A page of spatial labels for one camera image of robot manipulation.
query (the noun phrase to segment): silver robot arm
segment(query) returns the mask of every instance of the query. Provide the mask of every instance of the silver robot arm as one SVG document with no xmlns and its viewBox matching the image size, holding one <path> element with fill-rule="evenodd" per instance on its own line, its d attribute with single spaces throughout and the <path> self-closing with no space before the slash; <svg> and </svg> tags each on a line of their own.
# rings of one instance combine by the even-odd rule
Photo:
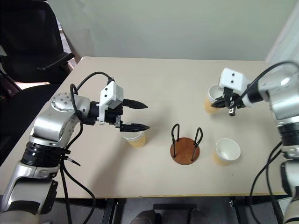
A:
<svg viewBox="0 0 299 224">
<path fill-rule="evenodd" d="M 282 69 L 263 76 L 240 101 L 250 83 L 242 73 L 225 68 L 219 81 L 223 95 L 212 106 L 227 107 L 229 115 L 235 116 L 236 108 L 252 107 L 263 100 L 270 103 L 281 150 L 289 159 L 281 165 L 283 187 L 292 197 L 284 223 L 299 222 L 299 71 Z"/>
<path fill-rule="evenodd" d="M 54 181 L 60 161 L 69 154 L 69 143 L 77 123 L 115 125 L 120 131 L 138 132 L 149 127 L 142 124 L 124 125 L 122 107 L 147 108 L 141 102 L 123 98 L 123 89 L 114 80 L 101 91 L 99 102 L 59 93 L 50 100 L 50 106 L 35 120 L 29 142 L 17 162 L 1 204 L 0 223 L 39 223 L 40 214 L 48 213 L 55 200 L 58 182 Z"/>
</svg>

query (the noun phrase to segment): beige tabletop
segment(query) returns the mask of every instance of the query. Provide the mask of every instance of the beige tabletop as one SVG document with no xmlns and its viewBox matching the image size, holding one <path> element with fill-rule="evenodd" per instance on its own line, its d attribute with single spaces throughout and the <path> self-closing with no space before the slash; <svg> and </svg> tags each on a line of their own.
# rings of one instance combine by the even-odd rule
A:
<svg viewBox="0 0 299 224">
<path fill-rule="evenodd" d="M 267 64 L 262 61 L 83 58 L 57 93 L 69 91 L 71 83 L 78 85 L 94 71 L 106 72 L 124 89 L 125 98 L 141 101 L 149 107 L 124 108 L 122 120 L 140 122 L 150 129 L 146 131 L 147 144 L 135 149 L 112 125 L 84 126 L 82 136 L 70 148 L 70 157 L 81 167 L 66 162 L 69 172 L 96 197 L 248 195 L 254 177 L 280 136 L 268 103 L 237 110 L 235 117 L 230 117 L 227 109 L 212 116 L 203 110 L 209 86 L 218 83 L 225 67 L 253 80 Z M 101 75 L 93 77 L 80 89 L 79 95 L 99 101 L 106 82 Z M 176 123 L 180 124 L 181 137 L 194 138 L 197 127 L 204 133 L 199 145 L 200 156 L 188 166 L 175 163 L 170 156 L 171 128 Z M 33 123 L 0 168 L 1 194 L 15 163 L 22 157 L 32 126 Z M 214 162 L 213 151 L 220 138 L 232 138 L 240 145 L 242 152 L 237 162 L 228 166 Z M 284 194 L 279 173 L 283 160 L 279 156 L 270 168 L 272 190 L 276 194 Z M 57 197 L 64 197 L 60 176 L 55 180 L 59 181 Z M 67 185 L 69 197 L 88 197 L 69 179 Z M 267 193 L 263 174 L 257 181 L 255 194 Z"/>
</svg>

